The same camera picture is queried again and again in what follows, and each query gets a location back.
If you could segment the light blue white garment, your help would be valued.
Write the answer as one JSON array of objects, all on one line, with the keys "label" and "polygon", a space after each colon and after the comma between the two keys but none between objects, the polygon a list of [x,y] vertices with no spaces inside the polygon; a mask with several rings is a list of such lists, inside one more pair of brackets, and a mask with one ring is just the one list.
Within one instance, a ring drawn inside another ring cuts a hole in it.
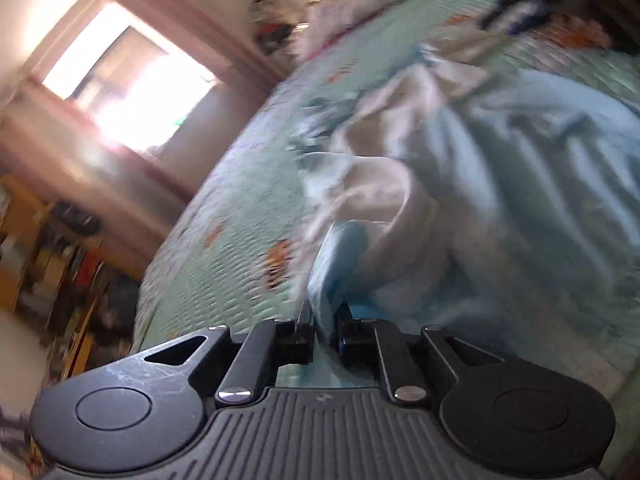
[{"label": "light blue white garment", "polygon": [[297,293],[322,340],[349,300],[612,396],[639,362],[639,107],[487,68],[499,44],[449,29],[369,91],[307,104]]}]

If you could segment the green quilted bedspread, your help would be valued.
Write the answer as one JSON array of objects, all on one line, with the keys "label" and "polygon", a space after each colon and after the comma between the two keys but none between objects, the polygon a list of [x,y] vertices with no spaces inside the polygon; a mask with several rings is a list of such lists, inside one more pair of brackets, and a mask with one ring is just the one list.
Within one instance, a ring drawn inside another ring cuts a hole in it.
[{"label": "green quilted bedspread", "polygon": [[210,173],[142,284],[134,348],[342,300],[439,325],[613,403],[639,448],[639,60],[496,0],[406,0],[304,63]]}]

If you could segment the orange wooden bookshelf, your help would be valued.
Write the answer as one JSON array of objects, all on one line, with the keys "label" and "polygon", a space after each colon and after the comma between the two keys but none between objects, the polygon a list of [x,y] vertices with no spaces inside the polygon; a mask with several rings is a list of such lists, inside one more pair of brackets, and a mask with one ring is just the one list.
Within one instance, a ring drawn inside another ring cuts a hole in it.
[{"label": "orange wooden bookshelf", "polygon": [[36,332],[50,386],[126,356],[142,270],[80,236],[13,174],[1,177],[1,307]]}]

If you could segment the black bag on shelf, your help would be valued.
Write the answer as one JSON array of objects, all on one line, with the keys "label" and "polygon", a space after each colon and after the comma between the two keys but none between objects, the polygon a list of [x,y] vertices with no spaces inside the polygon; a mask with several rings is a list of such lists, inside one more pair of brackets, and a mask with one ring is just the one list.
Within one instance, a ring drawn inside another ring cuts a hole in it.
[{"label": "black bag on shelf", "polygon": [[50,214],[66,228],[80,236],[93,236],[101,232],[102,219],[68,200],[58,200]]}]

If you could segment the pink window curtain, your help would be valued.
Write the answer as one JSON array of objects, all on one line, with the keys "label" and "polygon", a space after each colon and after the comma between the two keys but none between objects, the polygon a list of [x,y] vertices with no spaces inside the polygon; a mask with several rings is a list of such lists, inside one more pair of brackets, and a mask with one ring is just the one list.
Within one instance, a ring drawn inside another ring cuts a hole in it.
[{"label": "pink window curtain", "polygon": [[[1,163],[142,275],[272,89],[256,0],[1,0]],[[307,0],[267,0],[290,18]]]}]

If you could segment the dark blue cloth item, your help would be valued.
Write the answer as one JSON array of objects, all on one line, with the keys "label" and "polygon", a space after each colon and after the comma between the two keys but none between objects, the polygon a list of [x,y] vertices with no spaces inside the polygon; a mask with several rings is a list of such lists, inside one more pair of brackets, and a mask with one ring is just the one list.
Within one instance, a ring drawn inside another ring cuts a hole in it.
[{"label": "dark blue cloth item", "polygon": [[550,15],[551,0],[497,0],[497,5],[480,20],[481,30],[502,28],[515,36],[544,23]]}]

